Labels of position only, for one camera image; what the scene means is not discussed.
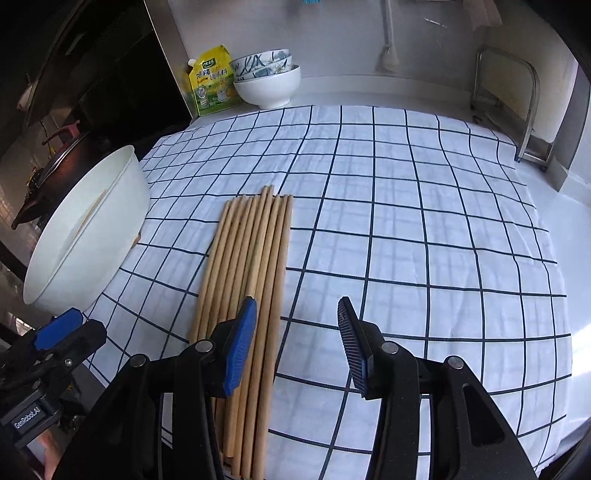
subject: stacked bowls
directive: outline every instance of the stacked bowls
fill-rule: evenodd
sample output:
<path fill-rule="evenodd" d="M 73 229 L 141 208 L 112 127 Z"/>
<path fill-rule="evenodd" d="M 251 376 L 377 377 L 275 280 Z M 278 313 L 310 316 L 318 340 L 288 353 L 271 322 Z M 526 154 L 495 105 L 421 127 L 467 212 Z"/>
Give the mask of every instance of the stacked bowls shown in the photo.
<path fill-rule="evenodd" d="M 232 60 L 234 87 L 245 102 L 269 110 L 287 105 L 300 86 L 300 66 L 289 50 L 268 50 Z"/>

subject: white tablecloth with blue grid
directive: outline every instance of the white tablecloth with blue grid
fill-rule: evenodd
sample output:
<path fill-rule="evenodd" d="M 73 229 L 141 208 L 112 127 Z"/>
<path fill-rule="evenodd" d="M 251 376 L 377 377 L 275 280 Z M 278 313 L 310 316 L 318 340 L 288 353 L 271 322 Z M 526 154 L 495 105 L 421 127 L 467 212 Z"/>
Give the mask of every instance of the white tablecloth with blue grid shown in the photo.
<path fill-rule="evenodd" d="M 106 384 L 130 355 L 187 345 L 224 202 L 273 184 L 295 203 L 265 477 L 365 477 L 379 403 L 351 382 L 342 296 L 415 356 L 464 358 L 539 472 L 560 440 L 571 344 L 563 279 L 514 155 L 477 125 L 369 106 L 259 112 L 160 139 L 141 160 L 152 197 L 141 241 L 86 312 L 108 331 L 91 370 Z M 429 438 L 423 400 L 421 479 Z"/>

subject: large white bowl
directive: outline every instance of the large white bowl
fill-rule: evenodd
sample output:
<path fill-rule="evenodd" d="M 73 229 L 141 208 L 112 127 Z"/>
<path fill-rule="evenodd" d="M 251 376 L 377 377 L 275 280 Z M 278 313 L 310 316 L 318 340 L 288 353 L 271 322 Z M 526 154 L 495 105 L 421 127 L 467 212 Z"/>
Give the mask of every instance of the large white bowl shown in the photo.
<path fill-rule="evenodd" d="M 23 299 L 53 315 L 86 310 L 109 284 L 141 229 L 150 190 L 134 148 L 92 168 L 49 220 L 27 270 Z"/>

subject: white bowl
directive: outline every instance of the white bowl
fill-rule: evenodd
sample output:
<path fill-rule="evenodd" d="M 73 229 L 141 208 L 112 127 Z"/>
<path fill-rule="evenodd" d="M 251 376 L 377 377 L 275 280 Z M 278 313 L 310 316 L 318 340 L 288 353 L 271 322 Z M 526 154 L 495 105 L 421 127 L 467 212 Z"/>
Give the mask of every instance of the white bowl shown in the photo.
<path fill-rule="evenodd" d="M 250 73 L 237 77 L 236 80 L 241 82 L 243 80 L 256 79 L 260 77 L 268 77 L 269 75 L 276 75 L 277 73 L 289 72 L 291 70 L 291 55 L 287 58 L 274 61 L 266 67 L 253 70 Z"/>
<path fill-rule="evenodd" d="M 86 310 L 109 284 L 144 222 L 150 190 L 134 148 L 120 148 L 74 186 L 49 220 L 23 299 L 60 315 Z"/>
<path fill-rule="evenodd" d="M 234 88 L 245 102 L 258 105 L 261 110 L 270 110 L 287 105 L 300 86 L 300 80 L 300 66 L 293 65 L 289 72 L 234 82 Z"/>
<path fill-rule="evenodd" d="M 255 53 L 253 55 L 247 55 L 246 57 L 240 57 L 239 59 L 232 60 L 230 67 L 234 71 L 234 75 L 243 77 L 247 73 L 253 70 L 266 67 L 274 61 L 286 59 L 290 55 L 290 51 L 286 48 L 282 50 L 268 50 Z"/>

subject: blue gripper pad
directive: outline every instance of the blue gripper pad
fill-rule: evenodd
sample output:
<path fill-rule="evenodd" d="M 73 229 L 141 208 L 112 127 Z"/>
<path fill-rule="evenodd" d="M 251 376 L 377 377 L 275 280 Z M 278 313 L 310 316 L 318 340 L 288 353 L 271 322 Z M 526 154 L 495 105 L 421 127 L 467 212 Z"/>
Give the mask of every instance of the blue gripper pad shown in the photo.
<path fill-rule="evenodd" d="M 349 297 L 339 300 L 337 321 L 353 383 L 361 396 L 365 397 L 368 391 L 368 359 L 371 349 Z"/>
<path fill-rule="evenodd" d="M 244 299 L 236 321 L 238 322 L 238 328 L 226 357 L 226 378 L 223 383 L 224 392 L 228 397 L 240 385 L 242 370 L 255 331 L 256 301 L 254 299 L 250 297 Z"/>
<path fill-rule="evenodd" d="M 82 325 L 80 310 L 70 309 L 37 332 L 34 345 L 37 350 L 49 350 Z"/>

